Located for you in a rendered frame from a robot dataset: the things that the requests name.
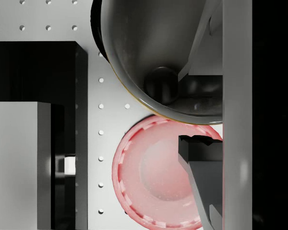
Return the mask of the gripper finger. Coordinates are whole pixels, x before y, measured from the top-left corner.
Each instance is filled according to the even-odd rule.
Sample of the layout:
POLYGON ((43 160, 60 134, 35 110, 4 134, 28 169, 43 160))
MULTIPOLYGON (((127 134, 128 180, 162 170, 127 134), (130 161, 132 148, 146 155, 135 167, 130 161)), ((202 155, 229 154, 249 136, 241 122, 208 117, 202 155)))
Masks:
POLYGON ((222 230, 223 141, 181 135, 178 154, 189 177, 203 230, 222 230))
POLYGON ((206 0, 188 60, 178 74, 180 97, 222 94, 222 0, 206 0))

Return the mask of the black mug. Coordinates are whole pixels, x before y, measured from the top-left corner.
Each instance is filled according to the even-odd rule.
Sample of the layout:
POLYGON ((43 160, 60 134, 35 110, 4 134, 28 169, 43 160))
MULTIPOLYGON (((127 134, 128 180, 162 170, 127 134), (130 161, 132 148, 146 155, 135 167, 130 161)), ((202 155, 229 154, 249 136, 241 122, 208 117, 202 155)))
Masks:
POLYGON ((93 0, 96 45, 125 89, 153 113, 199 125, 223 122, 223 93, 180 97, 206 0, 93 0))

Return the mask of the red plate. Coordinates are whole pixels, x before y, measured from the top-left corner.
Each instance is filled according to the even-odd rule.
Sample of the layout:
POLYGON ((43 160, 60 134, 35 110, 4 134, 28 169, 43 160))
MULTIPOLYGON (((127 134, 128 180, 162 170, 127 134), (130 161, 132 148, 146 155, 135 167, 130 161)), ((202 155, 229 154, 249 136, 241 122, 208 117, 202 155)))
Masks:
POLYGON ((211 127, 156 115, 133 126, 122 138, 112 163, 120 205, 149 230, 202 230, 189 177, 179 163, 180 135, 220 139, 211 127))

